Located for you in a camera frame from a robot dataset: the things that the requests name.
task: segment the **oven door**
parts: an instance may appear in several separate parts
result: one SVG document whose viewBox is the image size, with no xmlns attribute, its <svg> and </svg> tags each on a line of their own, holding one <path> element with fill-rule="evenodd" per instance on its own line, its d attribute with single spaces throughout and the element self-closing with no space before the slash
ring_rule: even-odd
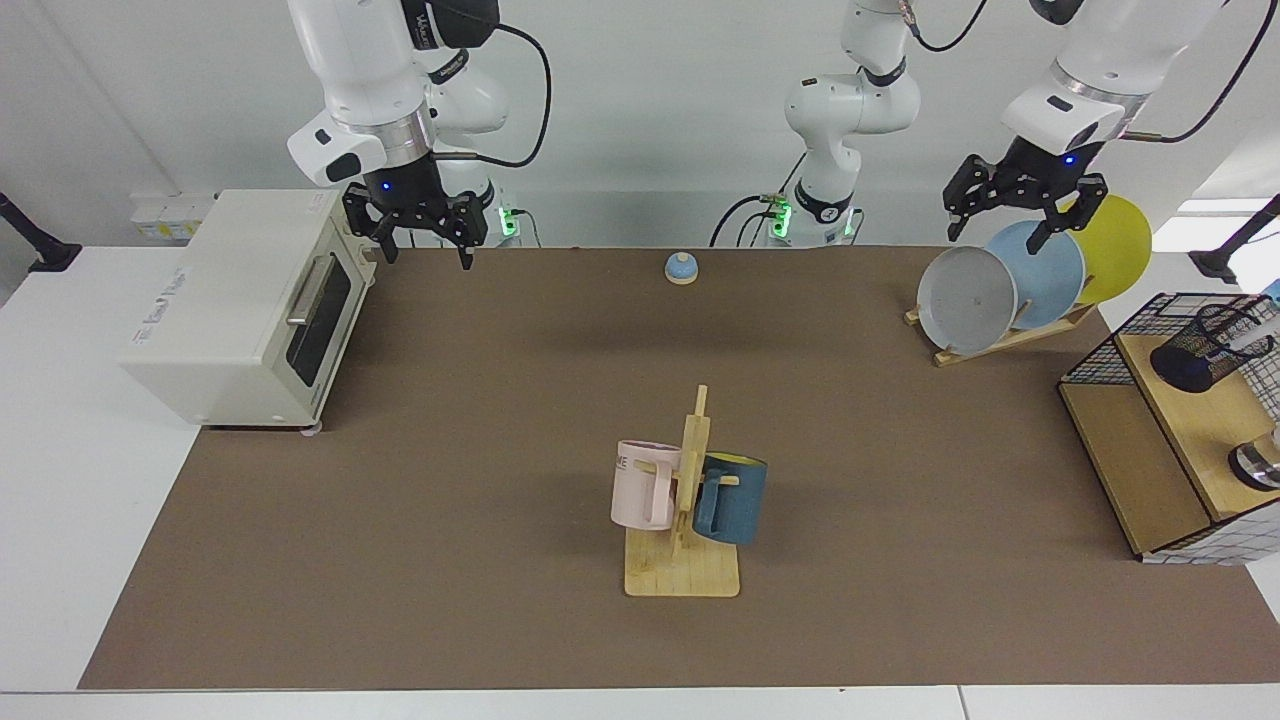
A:
<svg viewBox="0 0 1280 720">
<path fill-rule="evenodd" d="M 275 368 L 276 375 L 316 420 L 365 290 L 364 277 L 330 223 L 284 319 L 288 325 L 285 346 Z"/>
</svg>

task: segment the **mug handle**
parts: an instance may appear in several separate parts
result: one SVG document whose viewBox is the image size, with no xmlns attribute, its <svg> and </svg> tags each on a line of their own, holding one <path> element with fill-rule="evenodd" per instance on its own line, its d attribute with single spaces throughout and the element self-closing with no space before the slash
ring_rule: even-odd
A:
<svg viewBox="0 0 1280 720">
<path fill-rule="evenodd" d="M 698 521 L 707 523 L 709 532 L 716 532 L 716 510 L 719 505 L 719 486 L 723 470 L 710 469 L 703 479 L 703 496 L 698 500 Z"/>
<path fill-rule="evenodd" d="M 666 514 L 671 500 L 671 462 L 654 462 L 657 479 L 653 482 L 653 498 L 649 502 L 645 520 L 653 523 L 658 515 Z"/>
</svg>

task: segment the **oven door handle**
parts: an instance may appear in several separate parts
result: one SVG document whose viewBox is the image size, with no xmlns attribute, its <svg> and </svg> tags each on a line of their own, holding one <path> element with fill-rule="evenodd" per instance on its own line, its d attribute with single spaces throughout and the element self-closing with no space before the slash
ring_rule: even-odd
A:
<svg viewBox="0 0 1280 720">
<path fill-rule="evenodd" d="M 311 319 L 315 318 L 316 309 L 320 306 L 320 299 L 324 296 L 324 287 L 329 282 L 329 274 L 337 261 L 338 259 L 333 255 L 311 260 L 311 269 L 307 270 L 307 277 L 302 281 L 302 290 L 298 291 L 298 297 L 293 301 L 285 323 L 294 327 L 311 324 Z"/>
</svg>

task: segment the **brand logo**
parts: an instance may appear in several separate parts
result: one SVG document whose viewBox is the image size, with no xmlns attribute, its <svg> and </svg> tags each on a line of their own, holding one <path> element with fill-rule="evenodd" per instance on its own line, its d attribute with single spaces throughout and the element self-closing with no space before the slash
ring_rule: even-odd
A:
<svg viewBox="0 0 1280 720">
<path fill-rule="evenodd" d="M 421 38 L 422 45 L 435 47 L 435 36 L 431 33 L 431 18 L 428 18 L 426 13 L 417 17 L 417 36 Z"/>
</svg>

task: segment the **pen holder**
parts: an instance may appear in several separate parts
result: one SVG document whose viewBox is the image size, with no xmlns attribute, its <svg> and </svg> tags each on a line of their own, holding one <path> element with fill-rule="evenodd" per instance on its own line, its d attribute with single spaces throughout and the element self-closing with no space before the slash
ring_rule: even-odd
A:
<svg viewBox="0 0 1280 720">
<path fill-rule="evenodd" d="M 1151 366 L 1166 383 L 1185 392 L 1206 392 L 1242 365 L 1265 357 L 1276 347 L 1274 337 L 1265 336 L 1243 347 L 1262 323 L 1245 309 L 1228 305 L 1206 305 L 1178 334 L 1151 352 Z"/>
</svg>

